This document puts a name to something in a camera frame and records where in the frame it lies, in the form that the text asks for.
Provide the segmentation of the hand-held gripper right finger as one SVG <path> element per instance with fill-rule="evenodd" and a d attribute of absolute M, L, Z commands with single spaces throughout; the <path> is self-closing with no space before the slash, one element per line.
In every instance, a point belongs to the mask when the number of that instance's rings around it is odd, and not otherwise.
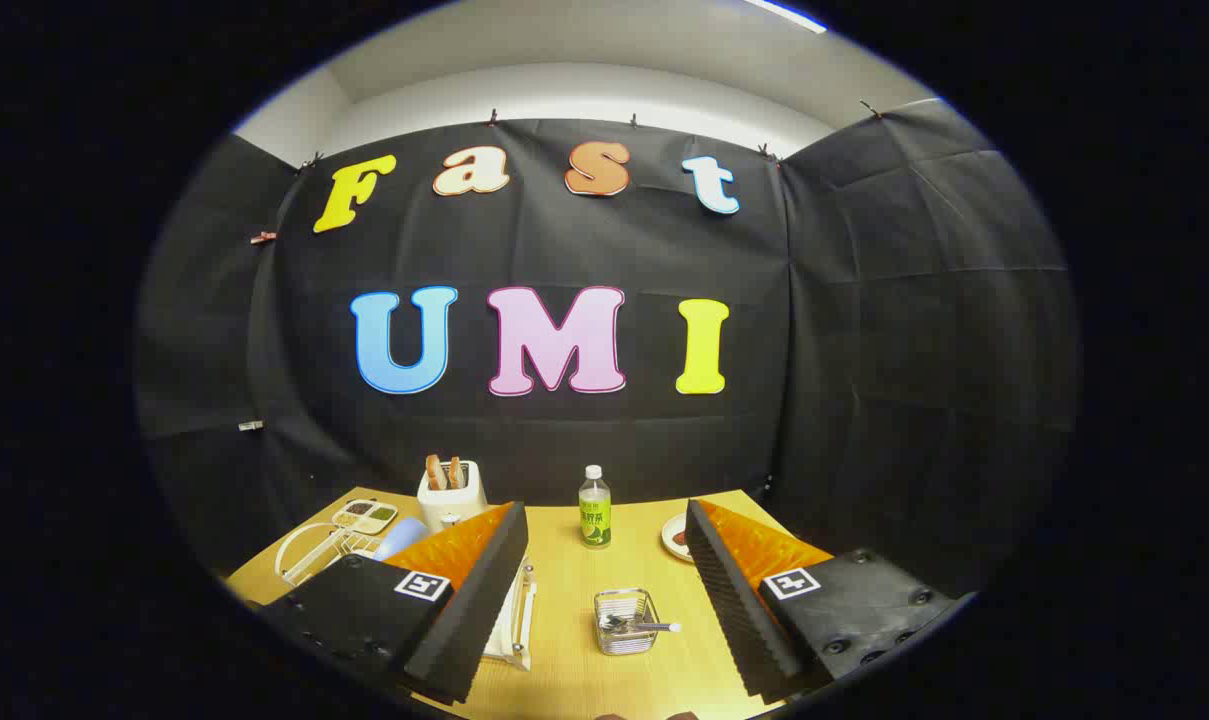
<path fill-rule="evenodd" d="M 768 703 L 860 680 L 968 606 L 877 550 L 827 553 L 704 498 L 686 542 L 750 696 Z"/>

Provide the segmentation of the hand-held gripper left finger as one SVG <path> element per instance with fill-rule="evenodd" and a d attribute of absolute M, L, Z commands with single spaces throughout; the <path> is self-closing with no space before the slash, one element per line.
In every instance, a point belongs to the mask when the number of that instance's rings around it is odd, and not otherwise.
<path fill-rule="evenodd" d="M 260 616 L 363 684 L 452 706 L 470 693 L 527 547 L 525 503 L 503 503 L 389 559 L 343 557 Z"/>

